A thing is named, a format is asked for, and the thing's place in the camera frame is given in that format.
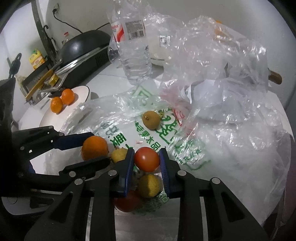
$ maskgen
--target brown wooden handle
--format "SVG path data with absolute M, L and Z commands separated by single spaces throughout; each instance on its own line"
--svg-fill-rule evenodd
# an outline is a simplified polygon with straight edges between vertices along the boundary
M 281 75 L 277 72 L 274 72 L 272 70 L 269 70 L 270 73 L 269 73 L 269 76 L 268 76 L 268 79 L 278 85 L 280 85 L 283 81 L 283 78 L 281 77 Z
M 30 90 L 30 92 L 26 96 L 26 101 L 31 99 L 33 94 L 43 85 L 43 83 L 46 81 L 46 79 L 53 75 L 53 69 L 50 69 L 46 72 L 45 75 L 42 76 L 42 78 L 33 86 L 33 88 Z

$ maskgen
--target yellow bottle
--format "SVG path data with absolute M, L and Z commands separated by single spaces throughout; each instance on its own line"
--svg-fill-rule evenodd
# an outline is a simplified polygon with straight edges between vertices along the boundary
M 34 69 L 37 69 L 40 65 L 45 63 L 45 59 L 43 58 L 41 52 L 38 49 L 35 49 L 29 58 L 30 63 L 32 64 Z

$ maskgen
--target orange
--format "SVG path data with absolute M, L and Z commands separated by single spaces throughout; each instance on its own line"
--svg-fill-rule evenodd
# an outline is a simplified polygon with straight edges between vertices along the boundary
M 102 137 L 91 136 L 83 142 L 81 156 L 84 161 L 99 156 L 107 156 L 108 153 L 108 144 Z
M 59 97 L 54 97 L 50 102 L 50 109 L 53 113 L 60 113 L 63 109 L 63 106 L 63 102 Z
M 66 105 L 72 104 L 74 102 L 74 99 L 75 99 L 75 94 L 74 94 L 73 90 L 65 89 L 62 92 L 61 99 L 63 101 L 63 104 L 66 104 Z

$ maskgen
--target tomato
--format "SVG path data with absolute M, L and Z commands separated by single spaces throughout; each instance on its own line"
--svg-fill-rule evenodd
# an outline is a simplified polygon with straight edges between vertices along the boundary
M 128 213 L 135 210 L 142 203 L 140 196 L 130 190 L 126 197 L 114 198 L 114 205 L 122 212 Z
M 154 172 L 160 165 L 159 155 L 150 147 L 141 147 L 134 156 L 135 165 L 144 172 Z

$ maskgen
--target white plate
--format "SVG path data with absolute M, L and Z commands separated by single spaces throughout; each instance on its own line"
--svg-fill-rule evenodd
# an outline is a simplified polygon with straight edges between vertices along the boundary
M 56 131 L 60 131 L 65 121 L 68 119 L 69 115 L 73 110 L 81 103 L 90 99 L 91 94 L 89 88 L 85 85 L 78 86 L 72 89 L 75 94 L 75 100 L 71 105 L 64 105 L 63 110 L 56 114 L 50 109 L 44 114 L 39 127 L 41 126 L 53 126 Z

